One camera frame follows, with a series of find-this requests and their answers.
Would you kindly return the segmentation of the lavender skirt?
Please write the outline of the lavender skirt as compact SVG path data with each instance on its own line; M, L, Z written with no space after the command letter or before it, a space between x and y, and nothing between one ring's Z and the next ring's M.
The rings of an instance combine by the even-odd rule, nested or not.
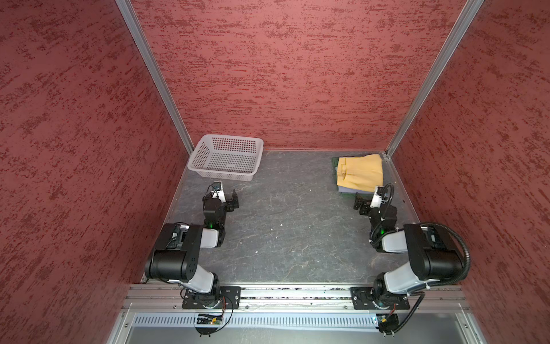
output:
M338 186L338 192L340 193L347 193L347 194L354 194L357 192L356 189L347 188L344 186Z

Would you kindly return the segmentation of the yellow skirt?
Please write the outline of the yellow skirt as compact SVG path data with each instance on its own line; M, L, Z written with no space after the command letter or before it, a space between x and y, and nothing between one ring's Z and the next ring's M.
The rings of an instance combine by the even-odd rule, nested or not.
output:
M336 172L339 187L374 192L383 186L382 158L377 154L340 157Z

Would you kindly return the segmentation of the green skirt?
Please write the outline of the green skirt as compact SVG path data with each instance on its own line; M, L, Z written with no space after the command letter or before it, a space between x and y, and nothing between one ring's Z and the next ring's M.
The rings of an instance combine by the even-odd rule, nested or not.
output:
M335 188L337 190L338 190L338 184L337 184L337 167L338 167L338 163L339 163L339 157L331 158L333 179L334 179Z

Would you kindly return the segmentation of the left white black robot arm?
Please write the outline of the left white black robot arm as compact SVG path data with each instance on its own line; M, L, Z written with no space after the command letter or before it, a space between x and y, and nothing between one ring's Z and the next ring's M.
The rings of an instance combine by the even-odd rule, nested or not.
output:
M200 251L223 244L227 213L238 208L238 194L233 191L227 197L223 184L213 182L202 199L203 223L163 225L145 264L145 277L182 286L203 308L218 307L223 299L219 278L199 265Z

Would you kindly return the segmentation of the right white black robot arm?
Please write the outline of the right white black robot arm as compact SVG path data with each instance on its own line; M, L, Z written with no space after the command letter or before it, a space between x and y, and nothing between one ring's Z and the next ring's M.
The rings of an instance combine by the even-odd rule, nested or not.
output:
M471 269L471 254L463 238L438 223L395 227L397 208L383 188L372 196L357 193L353 208L367 216L369 243L377 252L406 254L408 261L393 271L380 273L370 287L353 287L356 310L406 310L408 298L432 287L455 285Z

